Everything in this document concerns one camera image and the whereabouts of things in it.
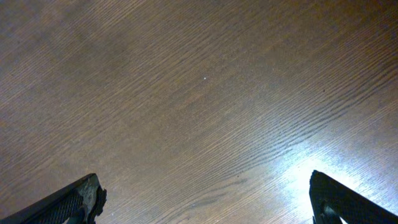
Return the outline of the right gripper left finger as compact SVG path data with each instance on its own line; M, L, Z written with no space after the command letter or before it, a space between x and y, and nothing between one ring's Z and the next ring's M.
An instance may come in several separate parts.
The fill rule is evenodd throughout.
M107 191L95 173L88 174L1 220L5 224L95 224Z

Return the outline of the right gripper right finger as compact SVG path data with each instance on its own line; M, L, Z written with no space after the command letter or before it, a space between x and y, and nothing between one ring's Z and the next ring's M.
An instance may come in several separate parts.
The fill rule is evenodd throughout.
M397 215L317 170L310 177L309 196L315 224L397 223Z

